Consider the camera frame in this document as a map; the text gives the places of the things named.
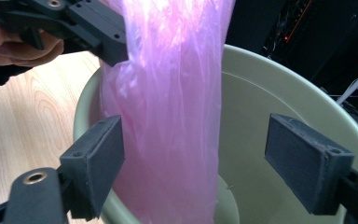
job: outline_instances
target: pink plastic bag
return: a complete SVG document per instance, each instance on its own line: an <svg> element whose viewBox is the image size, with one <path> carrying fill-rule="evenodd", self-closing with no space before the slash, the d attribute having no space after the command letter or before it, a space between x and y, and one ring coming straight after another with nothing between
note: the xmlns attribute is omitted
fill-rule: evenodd
<svg viewBox="0 0 358 224"><path fill-rule="evenodd" d="M232 0L109 0L130 59L105 65L104 117L121 115L119 198L143 223L213 223L221 60Z"/></svg>

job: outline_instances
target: light wood surface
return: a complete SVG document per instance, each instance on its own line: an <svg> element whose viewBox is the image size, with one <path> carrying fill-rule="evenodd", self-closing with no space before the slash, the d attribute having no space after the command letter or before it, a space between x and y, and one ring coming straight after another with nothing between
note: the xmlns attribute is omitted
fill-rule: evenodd
<svg viewBox="0 0 358 224"><path fill-rule="evenodd" d="M73 143L77 100L98 66L88 52L62 55L0 87L0 203L17 176L59 166L59 157Z"/></svg>

